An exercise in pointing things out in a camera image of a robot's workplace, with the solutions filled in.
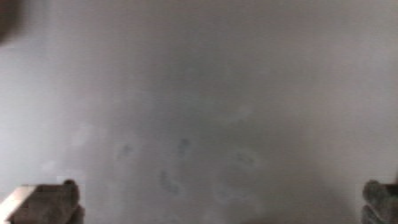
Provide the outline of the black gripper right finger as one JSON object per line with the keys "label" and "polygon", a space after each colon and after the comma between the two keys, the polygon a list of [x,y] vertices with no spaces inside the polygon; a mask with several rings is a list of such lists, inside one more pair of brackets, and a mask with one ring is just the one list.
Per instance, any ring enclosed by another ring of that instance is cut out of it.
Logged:
{"label": "black gripper right finger", "polygon": [[398,224],[398,184],[370,180],[362,189],[361,224]]}

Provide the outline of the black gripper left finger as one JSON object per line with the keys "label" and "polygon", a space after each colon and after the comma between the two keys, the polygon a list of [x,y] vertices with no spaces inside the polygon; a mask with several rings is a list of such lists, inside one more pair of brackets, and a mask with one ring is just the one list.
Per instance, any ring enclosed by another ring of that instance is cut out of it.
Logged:
{"label": "black gripper left finger", "polygon": [[14,189],[0,202],[0,224],[83,224],[80,188],[73,180]]}

